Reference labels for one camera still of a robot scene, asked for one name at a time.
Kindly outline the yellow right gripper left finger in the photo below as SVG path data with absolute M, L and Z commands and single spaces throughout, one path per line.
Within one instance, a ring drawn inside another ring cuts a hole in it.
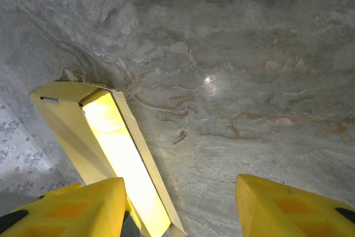
M 120 237 L 123 178 L 71 185 L 0 217 L 0 237 Z

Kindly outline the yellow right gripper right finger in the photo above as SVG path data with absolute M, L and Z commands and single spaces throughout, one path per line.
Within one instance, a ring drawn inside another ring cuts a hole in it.
M 355 208 L 249 174 L 236 178 L 243 237 L 355 237 Z

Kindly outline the yellow white paper box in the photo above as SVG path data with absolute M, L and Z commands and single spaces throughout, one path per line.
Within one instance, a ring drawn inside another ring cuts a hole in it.
M 186 237 L 123 92 L 50 82 L 30 97 L 86 184 L 123 178 L 145 237 Z

